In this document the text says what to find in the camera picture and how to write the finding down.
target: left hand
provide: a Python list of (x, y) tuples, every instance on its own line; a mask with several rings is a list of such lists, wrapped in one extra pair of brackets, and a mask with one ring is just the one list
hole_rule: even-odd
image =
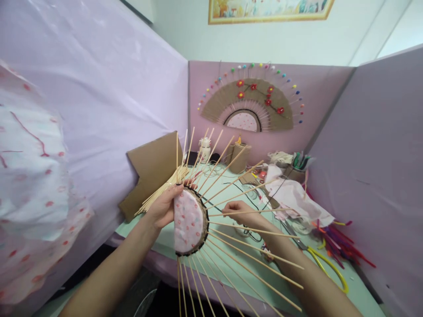
[[(185, 180), (183, 185), (191, 185), (191, 179)], [(157, 229), (170, 224), (174, 219), (173, 198), (180, 195), (184, 190), (184, 186), (172, 185), (163, 194), (161, 194), (156, 201), (151, 205), (145, 217), (148, 217), (153, 226)], [(197, 185), (193, 184), (192, 189), (196, 189)]]

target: painting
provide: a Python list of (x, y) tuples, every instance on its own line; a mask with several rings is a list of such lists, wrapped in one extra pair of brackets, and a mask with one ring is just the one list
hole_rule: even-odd
[(209, 0), (208, 23), (326, 20), (335, 0)]

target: yellow scissors handle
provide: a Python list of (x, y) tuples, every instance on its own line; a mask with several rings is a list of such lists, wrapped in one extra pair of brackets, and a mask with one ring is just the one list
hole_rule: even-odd
[(348, 284), (347, 284), (347, 282), (345, 281), (345, 278), (342, 276), (342, 274), (341, 274), (341, 272), (339, 272), (339, 270), (337, 269), (337, 267), (336, 266), (334, 266), (327, 258), (325, 258), (323, 255), (321, 255), (319, 252), (317, 252), (317, 251), (315, 251), (315, 250), (313, 250), (311, 247), (308, 247), (308, 249), (307, 249), (307, 251), (312, 255), (312, 257), (314, 258), (314, 260), (316, 261), (316, 263), (317, 263), (317, 265), (319, 266), (319, 268), (324, 272), (324, 273), (326, 273), (326, 275), (330, 278), (330, 279), (332, 279), (330, 276), (329, 276), (329, 274), (326, 272), (326, 270), (325, 270), (325, 268), (323, 267), (323, 265), (320, 263), (320, 261), (319, 261), (319, 259), (317, 258), (317, 257), (319, 257), (319, 258), (321, 258), (324, 262), (326, 262), (330, 267), (331, 267), (331, 269), (333, 269), (333, 271), (336, 273), (336, 275), (338, 275), (338, 277), (339, 277), (339, 279), (341, 280), (341, 283), (342, 283), (342, 287), (343, 287), (343, 289), (342, 289), (342, 291), (345, 293), (345, 294), (348, 294), (348, 292), (349, 292), (349, 288), (348, 288)]

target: scissors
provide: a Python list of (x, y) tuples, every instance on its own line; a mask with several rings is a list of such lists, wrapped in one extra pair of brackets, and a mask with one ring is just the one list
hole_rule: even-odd
[[(292, 235), (292, 236), (297, 236), (297, 234), (295, 233), (294, 229), (291, 227), (291, 225), (289, 223), (287, 223), (286, 221), (281, 221), (282, 225), (285, 227), (285, 229), (287, 230), (287, 232)], [(331, 279), (333, 280), (329, 274), (326, 272), (325, 268), (323, 267), (322, 263), (320, 263), (319, 258), (321, 258), (324, 262), (327, 263), (327, 265), (329, 265), (331, 267), (331, 269), (333, 269), (333, 271), (336, 273), (336, 275), (338, 275), (339, 279), (341, 280), (342, 283), (342, 287), (340, 287), (340, 289), (345, 293), (348, 294), (348, 284), (345, 281), (345, 278), (342, 276), (341, 272), (339, 272), (339, 270), (336, 268), (336, 266), (334, 266), (326, 257), (324, 257), (323, 255), (321, 255), (318, 251), (314, 250), (311, 246), (305, 246), (304, 243), (301, 242), (300, 239), (294, 239), (294, 241), (297, 243), (298, 247), (303, 250), (303, 251), (308, 251), (312, 257), (314, 258), (314, 260), (316, 261), (317, 265), (319, 266), (319, 268)]]

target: fabric-covered disc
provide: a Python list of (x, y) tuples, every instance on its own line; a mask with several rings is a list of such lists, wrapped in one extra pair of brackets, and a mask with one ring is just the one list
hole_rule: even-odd
[(196, 191), (185, 187), (174, 199), (174, 225), (176, 254), (197, 252), (207, 237), (208, 214)]

